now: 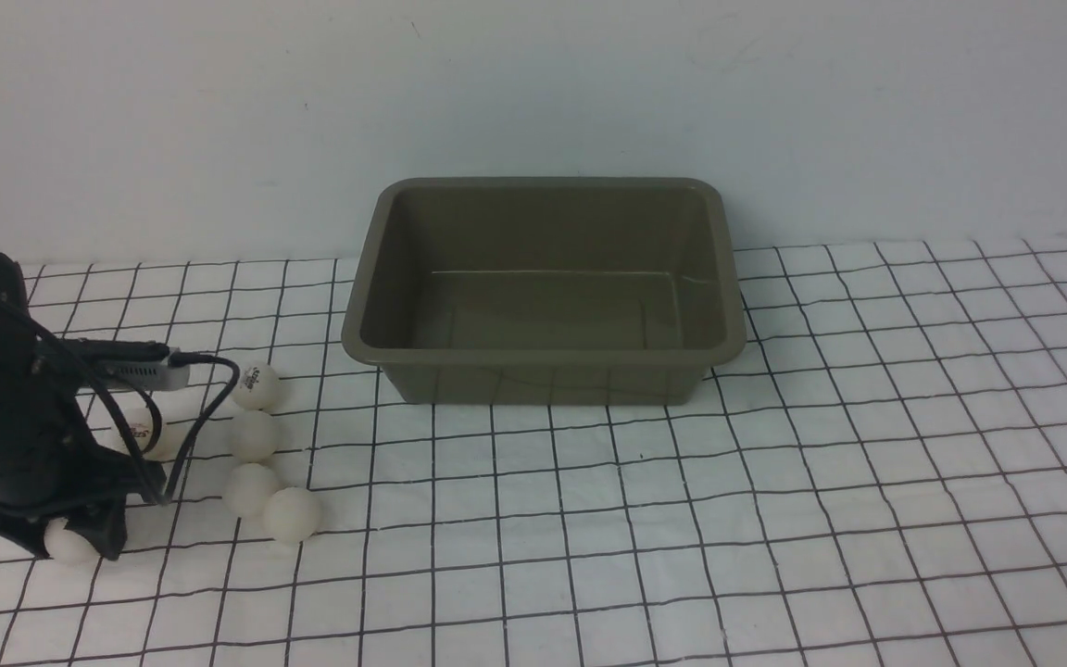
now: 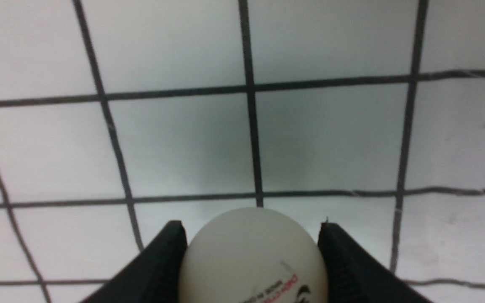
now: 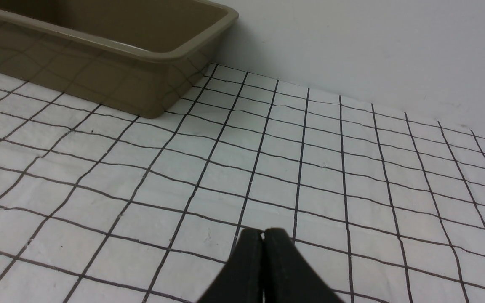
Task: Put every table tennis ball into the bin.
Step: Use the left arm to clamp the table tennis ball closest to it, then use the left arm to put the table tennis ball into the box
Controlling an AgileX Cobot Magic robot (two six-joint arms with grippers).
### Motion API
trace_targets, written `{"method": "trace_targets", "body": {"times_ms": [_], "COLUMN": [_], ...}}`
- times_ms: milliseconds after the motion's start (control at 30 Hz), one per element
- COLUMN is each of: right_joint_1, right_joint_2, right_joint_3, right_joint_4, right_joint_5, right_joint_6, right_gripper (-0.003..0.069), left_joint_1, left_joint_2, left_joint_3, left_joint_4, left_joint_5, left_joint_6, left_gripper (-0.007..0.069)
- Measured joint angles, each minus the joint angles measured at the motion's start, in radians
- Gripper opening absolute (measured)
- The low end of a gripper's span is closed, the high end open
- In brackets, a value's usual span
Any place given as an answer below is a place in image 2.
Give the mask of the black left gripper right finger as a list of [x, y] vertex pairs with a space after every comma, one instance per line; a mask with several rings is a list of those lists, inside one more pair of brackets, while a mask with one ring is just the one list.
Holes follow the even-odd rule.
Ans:
[[375, 260], [336, 223], [322, 223], [318, 248], [325, 261], [329, 303], [429, 303]]

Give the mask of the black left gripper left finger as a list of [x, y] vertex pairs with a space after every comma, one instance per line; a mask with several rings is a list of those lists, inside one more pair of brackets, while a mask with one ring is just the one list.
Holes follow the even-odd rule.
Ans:
[[177, 303], [178, 282], [187, 250], [181, 221], [169, 221], [148, 246], [84, 303]]

